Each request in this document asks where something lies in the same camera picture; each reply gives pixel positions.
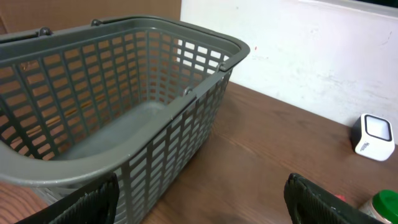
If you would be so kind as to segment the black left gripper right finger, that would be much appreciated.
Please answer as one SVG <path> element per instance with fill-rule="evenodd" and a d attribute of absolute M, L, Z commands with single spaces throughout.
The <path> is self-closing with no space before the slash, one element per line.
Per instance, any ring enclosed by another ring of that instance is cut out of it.
<path fill-rule="evenodd" d="M 284 200 L 293 224 L 382 224 L 297 173 L 285 183 Z"/>

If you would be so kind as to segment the green lid jar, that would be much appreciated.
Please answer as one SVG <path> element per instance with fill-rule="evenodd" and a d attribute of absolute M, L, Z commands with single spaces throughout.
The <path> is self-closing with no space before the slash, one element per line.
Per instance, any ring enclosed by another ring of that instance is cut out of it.
<path fill-rule="evenodd" d="M 397 224 L 397 192 L 381 190 L 364 203 L 359 210 L 380 222 Z"/>

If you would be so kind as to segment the red Top chocolate bar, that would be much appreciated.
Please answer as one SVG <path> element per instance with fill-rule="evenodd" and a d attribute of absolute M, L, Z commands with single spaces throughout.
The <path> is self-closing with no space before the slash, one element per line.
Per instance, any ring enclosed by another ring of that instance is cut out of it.
<path fill-rule="evenodd" d="M 340 200 L 342 200 L 344 202 L 346 201 L 346 198 L 344 195 L 335 195 L 335 197 L 339 198 Z"/>

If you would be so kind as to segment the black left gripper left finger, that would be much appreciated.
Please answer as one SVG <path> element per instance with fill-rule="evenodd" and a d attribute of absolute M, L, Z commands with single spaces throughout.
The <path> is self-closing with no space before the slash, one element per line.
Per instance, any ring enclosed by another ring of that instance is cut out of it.
<path fill-rule="evenodd" d="M 109 173 L 16 224 L 114 223 L 118 199 L 118 178 Z"/>

